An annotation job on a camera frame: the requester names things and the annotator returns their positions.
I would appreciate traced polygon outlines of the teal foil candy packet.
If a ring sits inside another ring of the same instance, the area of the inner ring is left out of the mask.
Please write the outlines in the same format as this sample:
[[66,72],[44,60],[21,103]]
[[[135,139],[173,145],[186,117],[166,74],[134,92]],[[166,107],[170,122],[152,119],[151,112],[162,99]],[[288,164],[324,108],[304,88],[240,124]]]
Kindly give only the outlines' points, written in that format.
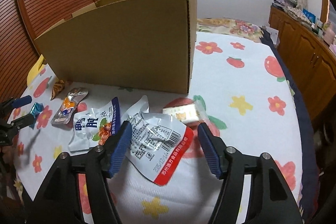
[[34,122],[37,121],[39,114],[44,110],[42,103],[35,102],[30,110],[30,114],[34,117]]

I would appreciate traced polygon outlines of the silver orange snack pouch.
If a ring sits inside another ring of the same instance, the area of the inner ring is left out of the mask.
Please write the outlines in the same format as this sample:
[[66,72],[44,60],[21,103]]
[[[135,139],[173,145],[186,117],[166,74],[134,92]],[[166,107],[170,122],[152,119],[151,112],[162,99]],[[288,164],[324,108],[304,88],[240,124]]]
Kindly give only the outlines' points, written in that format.
[[53,126],[68,124],[78,104],[88,95],[87,88],[73,88],[64,98],[59,110],[51,120]]

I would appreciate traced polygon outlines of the white blue duck gizzard bag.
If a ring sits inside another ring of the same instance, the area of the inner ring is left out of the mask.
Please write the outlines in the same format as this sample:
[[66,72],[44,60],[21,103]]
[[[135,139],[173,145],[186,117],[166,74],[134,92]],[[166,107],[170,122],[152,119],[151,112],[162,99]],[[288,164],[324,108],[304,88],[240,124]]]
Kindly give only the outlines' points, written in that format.
[[118,98],[114,97],[100,109],[90,108],[74,115],[73,136],[68,149],[70,152],[80,152],[104,145],[120,126],[120,105]]

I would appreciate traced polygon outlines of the white red-edged snack bag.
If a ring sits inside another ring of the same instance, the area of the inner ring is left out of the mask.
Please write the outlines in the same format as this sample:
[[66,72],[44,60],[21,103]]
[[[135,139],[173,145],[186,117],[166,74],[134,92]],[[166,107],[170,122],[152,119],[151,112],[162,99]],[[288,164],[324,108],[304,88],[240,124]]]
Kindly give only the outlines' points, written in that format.
[[142,96],[122,116],[132,126],[127,158],[148,180],[166,185],[189,149],[194,133],[168,114],[151,113],[147,96]]

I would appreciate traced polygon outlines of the yellow plush pillow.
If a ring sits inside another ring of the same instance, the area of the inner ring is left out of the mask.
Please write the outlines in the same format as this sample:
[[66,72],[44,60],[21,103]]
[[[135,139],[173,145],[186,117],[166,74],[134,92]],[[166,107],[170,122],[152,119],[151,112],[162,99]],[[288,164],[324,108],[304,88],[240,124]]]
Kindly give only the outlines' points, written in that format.
[[32,81],[41,74],[46,67],[46,61],[43,55],[40,55],[38,61],[33,65],[27,75],[27,86],[30,86]]

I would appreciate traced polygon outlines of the copper foil snack packet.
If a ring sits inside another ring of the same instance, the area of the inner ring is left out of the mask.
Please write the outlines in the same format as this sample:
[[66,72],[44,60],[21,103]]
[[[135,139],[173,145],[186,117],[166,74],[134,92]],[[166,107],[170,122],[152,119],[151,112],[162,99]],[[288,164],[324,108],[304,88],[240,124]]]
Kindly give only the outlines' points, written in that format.
[[65,88],[66,83],[63,80],[57,80],[54,83],[51,93],[51,100],[55,99]]

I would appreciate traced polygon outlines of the fruit print bed sheet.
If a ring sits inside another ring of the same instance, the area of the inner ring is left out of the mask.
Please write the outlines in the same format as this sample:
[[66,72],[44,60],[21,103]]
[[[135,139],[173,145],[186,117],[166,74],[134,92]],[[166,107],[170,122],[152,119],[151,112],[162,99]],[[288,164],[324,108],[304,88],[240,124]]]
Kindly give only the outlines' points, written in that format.
[[[298,107],[288,80],[271,48],[248,39],[200,32],[194,52],[193,76],[187,95],[104,85],[88,85],[80,110],[100,108],[114,97],[124,113],[142,96],[150,111],[159,113],[199,101],[209,116],[209,128],[227,145],[247,155],[268,152],[282,172],[296,201],[302,197],[302,148]],[[14,165],[18,193],[34,198],[57,156],[68,149],[72,124],[54,127],[67,91],[51,92],[56,76],[45,67],[25,94],[44,109],[33,127],[22,129],[16,142]],[[112,198],[123,223],[206,223],[221,182],[210,173],[197,140],[181,159],[170,181],[157,186],[128,160],[109,180]]]

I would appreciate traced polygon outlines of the brown slatted wardrobe door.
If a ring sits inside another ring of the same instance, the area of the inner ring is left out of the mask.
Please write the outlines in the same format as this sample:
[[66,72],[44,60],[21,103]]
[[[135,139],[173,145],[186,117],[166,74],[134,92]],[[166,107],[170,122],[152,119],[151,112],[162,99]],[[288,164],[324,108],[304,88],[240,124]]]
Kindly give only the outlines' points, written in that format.
[[1,101],[18,98],[41,51],[35,39],[98,0],[1,0]]

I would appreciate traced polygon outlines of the brown cardboard box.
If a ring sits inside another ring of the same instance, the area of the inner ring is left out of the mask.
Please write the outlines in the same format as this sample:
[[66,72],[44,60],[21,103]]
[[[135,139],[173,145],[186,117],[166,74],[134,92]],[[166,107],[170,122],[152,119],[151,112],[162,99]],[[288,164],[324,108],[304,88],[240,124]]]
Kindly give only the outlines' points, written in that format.
[[187,94],[196,40],[197,0],[99,0],[35,42],[61,80]]

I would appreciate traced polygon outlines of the wooden sideboard cabinet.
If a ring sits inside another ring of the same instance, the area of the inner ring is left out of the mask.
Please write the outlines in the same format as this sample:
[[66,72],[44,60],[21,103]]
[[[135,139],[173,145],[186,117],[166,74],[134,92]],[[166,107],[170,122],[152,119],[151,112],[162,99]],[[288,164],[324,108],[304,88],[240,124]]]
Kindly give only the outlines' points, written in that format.
[[335,56],[321,38],[274,6],[268,23],[278,30],[278,53],[316,124],[335,97]]

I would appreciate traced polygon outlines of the floral quilt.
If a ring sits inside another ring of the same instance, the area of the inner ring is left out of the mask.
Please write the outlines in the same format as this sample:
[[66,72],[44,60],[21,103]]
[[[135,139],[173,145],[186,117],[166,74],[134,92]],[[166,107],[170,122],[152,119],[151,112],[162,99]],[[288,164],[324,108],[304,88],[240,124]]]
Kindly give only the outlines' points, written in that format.
[[244,20],[231,18],[198,18],[197,30],[199,32],[232,35],[261,43],[263,31],[261,28]]

